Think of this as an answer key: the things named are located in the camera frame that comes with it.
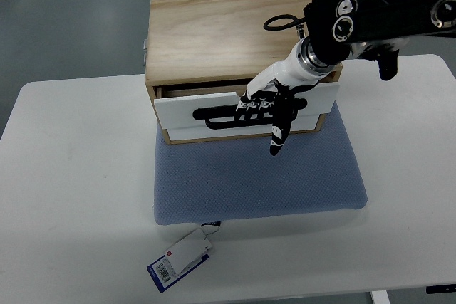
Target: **white table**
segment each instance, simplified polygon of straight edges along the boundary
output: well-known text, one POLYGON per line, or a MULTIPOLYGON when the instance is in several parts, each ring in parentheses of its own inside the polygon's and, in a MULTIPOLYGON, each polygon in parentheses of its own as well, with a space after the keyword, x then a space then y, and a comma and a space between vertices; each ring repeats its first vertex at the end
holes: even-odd
POLYGON ((399 68, 386 83, 375 63, 344 63, 338 105, 364 209, 224 222, 210 259, 162 295, 146 267, 195 225, 154 222, 144 76, 26 85, 0 140, 1 301, 226 303, 456 283, 456 80, 437 56, 399 68))

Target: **black cable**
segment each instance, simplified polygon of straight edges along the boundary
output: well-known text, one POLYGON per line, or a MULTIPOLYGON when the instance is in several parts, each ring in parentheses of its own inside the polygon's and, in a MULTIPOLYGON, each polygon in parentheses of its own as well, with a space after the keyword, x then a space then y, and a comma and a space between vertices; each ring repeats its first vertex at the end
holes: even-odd
POLYGON ((268 19, 264 23, 263 28, 264 28, 264 30, 267 30, 267 31, 280 31, 280 30, 285 30, 287 28, 293 28, 293 27, 298 26, 299 24, 303 24, 305 22, 306 22, 305 18, 298 19, 298 17, 293 16, 292 14, 279 14, 278 16, 268 19), (290 23, 280 25, 280 26, 271 26, 271 24, 273 22, 278 21, 279 19, 291 19, 292 21, 290 23))

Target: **blue cushion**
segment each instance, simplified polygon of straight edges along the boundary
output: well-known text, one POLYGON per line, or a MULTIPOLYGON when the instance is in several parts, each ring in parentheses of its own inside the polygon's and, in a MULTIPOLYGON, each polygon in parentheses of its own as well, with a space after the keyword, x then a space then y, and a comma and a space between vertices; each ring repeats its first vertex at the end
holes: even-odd
POLYGON ((289 135, 275 157, 270 137, 166 145, 157 131, 158 224, 361 209, 367 195, 337 105, 320 132, 289 135))

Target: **wooden box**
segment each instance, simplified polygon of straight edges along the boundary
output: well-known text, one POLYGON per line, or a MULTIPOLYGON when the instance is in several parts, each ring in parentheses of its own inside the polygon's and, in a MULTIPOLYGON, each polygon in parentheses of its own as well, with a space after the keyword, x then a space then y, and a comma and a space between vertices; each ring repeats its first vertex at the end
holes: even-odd
MULTIPOLYGON (((270 134, 271 125, 212 130, 192 115, 198 108, 236 105, 252 78, 285 59, 298 41, 296 30, 265 31, 263 24, 279 14, 301 18, 310 1, 151 0, 145 84, 167 142, 270 134)), ((340 73, 341 65, 301 93, 309 105, 299 111, 292 132, 320 129, 340 73)))

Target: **robotic hand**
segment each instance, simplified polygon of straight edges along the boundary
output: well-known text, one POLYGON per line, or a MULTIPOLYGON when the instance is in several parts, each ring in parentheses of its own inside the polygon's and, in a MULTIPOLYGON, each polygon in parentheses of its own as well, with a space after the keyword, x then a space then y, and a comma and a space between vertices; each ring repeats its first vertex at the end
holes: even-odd
POLYGON ((241 96, 234 119, 244 116, 244 120, 249 120, 252 115, 271 115, 269 151, 275 156, 290 133, 291 121, 296 118, 297 111, 307 105, 304 99, 295 99, 294 95, 315 87, 333 68, 333 65, 326 65, 316 57, 309 37, 302 38, 284 61, 275 62, 250 81, 241 96))
POLYGON ((234 115, 235 120, 273 117, 272 155, 284 144, 297 110, 306 105, 294 95, 312 89, 350 53, 377 61, 380 78, 390 80, 398 72, 399 49, 408 36, 456 38, 456 0, 312 0, 304 16, 285 14, 264 24, 266 30, 299 30, 306 22, 309 36, 301 35, 284 61, 275 62, 247 85, 234 115), (270 27, 277 19, 293 21, 270 27))

